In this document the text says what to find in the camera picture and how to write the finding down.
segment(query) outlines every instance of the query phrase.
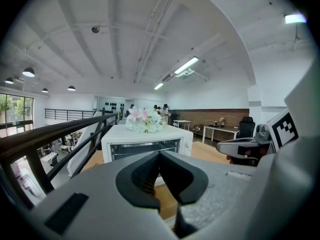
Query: black chair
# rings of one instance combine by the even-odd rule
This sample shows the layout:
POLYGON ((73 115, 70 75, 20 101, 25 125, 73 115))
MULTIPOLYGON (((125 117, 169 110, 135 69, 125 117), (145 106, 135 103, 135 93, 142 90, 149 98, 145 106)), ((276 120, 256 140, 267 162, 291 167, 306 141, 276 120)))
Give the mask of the black chair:
POLYGON ((239 132, 236 134, 236 138, 248 138, 254 134, 256 123, 252 117, 245 116, 239 123, 239 132))

